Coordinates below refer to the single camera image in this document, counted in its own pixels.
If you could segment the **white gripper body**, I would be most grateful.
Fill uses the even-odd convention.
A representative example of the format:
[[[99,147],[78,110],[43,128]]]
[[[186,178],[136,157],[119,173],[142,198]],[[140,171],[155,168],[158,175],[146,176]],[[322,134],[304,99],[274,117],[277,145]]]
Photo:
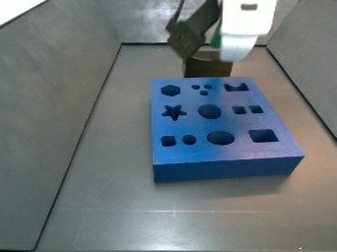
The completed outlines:
[[[241,61],[267,34],[278,0],[222,0],[219,60]]]

